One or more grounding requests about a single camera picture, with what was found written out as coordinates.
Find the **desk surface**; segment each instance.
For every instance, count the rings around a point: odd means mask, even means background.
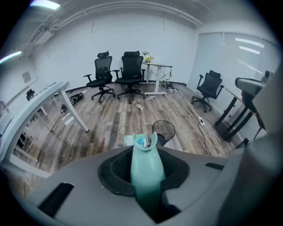
[[[22,109],[19,110],[18,114],[13,118],[8,127],[6,128],[0,144],[0,162],[4,159],[6,152],[8,151],[9,145],[18,132],[18,129],[26,121],[30,115],[34,114],[38,108],[55,93],[63,90],[69,86],[69,82],[59,82],[47,89],[40,92],[34,98],[32,98]]]
[[[172,66],[164,65],[164,64],[155,64],[155,63],[146,63],[146,62],[143,62],[143,64],[145,64],[145,65],[151,65],[151,66],[156,66],[156,67],[162,67],[162,68],[165,68],[165,67],[170,67],[170,68],[172,68]]]
[[[242,98],[239,98],[236,94],[234,94],[232,91],[228,90],[227,88],[225,88],[230,94],[232,94],[235,98],[237,98],[238,101],[240,101],[243,104]]]

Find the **wooden floor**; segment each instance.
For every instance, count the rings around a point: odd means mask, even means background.
[[[109,86],[114,88],[116,94],[124,91],[118,84]],[[194,94],[185,86],[176,85],[176,88],[189,100]],[[143,84],[141,86],[142,92],[153,89],[152,85]],[[89,132],[85,133],[75,121],[65,126],[61,121],[62,114],[57,110],[55,103],[49,100],[44,104],[48,116],[42,114],[42,117],[51,125],[52,132],[42,127],[37,119],[31,122],[29,131],[33,138],[27,143],[26,152],[37,158],[38,163],[28,161],[29,164],[54,173],[76,159],[124,146],[124,135],[145,133],[150,137],[152,124],[157,120],[167,120],[176,129],[176,135],[166,144],[167,147],[194,154],[207,154],[204,139],[193,128],[189,119],[191,111],[179,93],[168,93],[165,96],[156,95],[151,100],[134,95],[133,103],[141,104],[144,108],[139,110],[133,104],[128,104],[128,95],[120,96],[120,100],[118,100],[112,95],[106,94],[102,98],[102,104],[98,103],[98,96],[91,100],[90,97],[99,91],[98,88],[76,90],[68,93],[68,96],[83,91],[86,91],[84,98],[74,107],[88,126]],[[213,124],[220,117],[219,114],[214,110],[204,113],[203,107],[199,103],[196,103],[194,108],[203,118],[210,132],[217,135]],[[191,119],[193,125],[198,128],[198,121],[193,116]],[[209,134],[206,127],[201,128],[204,136],[215,146],[220,147],[219,141]],[[222,149],[217,149],[206,141],[209,155],[229,157],[231,150],[240,142],[237,137],[232,143],[220,140]],[[27,161],[27,158],[21,153],[14,151],[14,154]],[[30,174],[28,178],[23,178],[8,171],[7,176],[12,191],[23,197],[27,197],[44,180],[44,178],[33,174]]]

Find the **light-green plastic part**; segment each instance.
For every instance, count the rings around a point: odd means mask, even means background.
[[[136,200],[139,205],[150,217],[155,218],[161,198],[160,183],[166,176],[156,149],[156,132],[150,138],[150,147],[144,148],[136,143],[133,134],[131,184],[136,188]]]

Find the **black office chair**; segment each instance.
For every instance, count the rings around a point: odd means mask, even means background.
[[[120,85],[127,85],[127,91],[117,95],[117,99],[120,99],[119,96],[124,94],[130,94],[129,104],[132,103],[132,94],[142,95],[145,99],[145,95],[141,94],[141,90],[135,86],[135,84],[139,84],[143,81],[145,76],[145,69],[141,69],[143,56],[140,56],[140,52],[125,52],[122,57],[124,68],[121,69],[122,78],[118,77],[119,70],[113,70],[116,72],[116,83]]]
[[[203,98],[198,98],[196,96],[193,96],[192,100],[194,98],[196,98],[197,100],[192,101],[191,104],[194,104],[194,102],[201,102],[204,106],[204,112],[206,113],[207,112],[206,105],[210,107],[209,109],[210,111],[212,110],[212,107],[205,101],[205,98],[207,100],[208,98],[216,99],[218,95],[220,94],[221,90],[224,88],[224,85],[220,86],[220,90],[218,94],[216,94],[217,88],[222,82],[222,79],[220,78],[220,74],[212,70],[209,73],[206,73],[204,82],[201,86],[199,86],[199,84],[200,84],[200,81],[203,79],[203,76],[202,75],[199,75],[199,76],[200,76],[200,79],[199,79],[198,87],[196,89],[202,93]]]
[[[30,89],[27,92],[27,100],[30,101],[30,99],[34,96],[34,90]]]
[[[89,75],[85,75],[84,77],[88,77],[89,82],[86,84],[87,87],[99,87],[100,92],[92,96],[93,97],[97,96],[100,94],[100,98],[98,100],[99,103],[101,103],[101,98],[104,94],[111,94],[113,97],[115,97],[114,90],[111,89],[110,87],[106,86],[107,84],[112,82],[112,75],[110,71],[110,66],[112,62],[112,57],[109,56],[109,51],[104,52],[104,53],[99,53],[97,55],[98,59],[94,61],[96,65],[96,80],[91,80]]]

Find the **mesh trash can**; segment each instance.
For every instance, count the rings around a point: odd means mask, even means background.
[[[157,145],[164,146],[175,136],[174,126],[165,120],[156,121],[152,125],[152,133],[157,133]]]

